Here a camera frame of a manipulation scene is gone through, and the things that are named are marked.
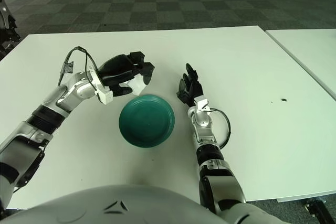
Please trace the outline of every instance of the green plate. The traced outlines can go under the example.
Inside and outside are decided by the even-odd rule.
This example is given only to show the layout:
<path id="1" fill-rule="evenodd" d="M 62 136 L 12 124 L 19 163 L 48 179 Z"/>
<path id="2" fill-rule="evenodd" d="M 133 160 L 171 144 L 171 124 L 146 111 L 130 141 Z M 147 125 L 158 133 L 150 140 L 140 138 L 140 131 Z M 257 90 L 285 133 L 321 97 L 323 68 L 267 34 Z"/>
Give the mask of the green plate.
<path id="1" fill-rule="evenodd" d="M 147 94 L 130 101 L 119 116 L 119 129 L 130 143 L 142 148 L 161 144 L 173 131 L 172 107 L 162 98 Z"/>

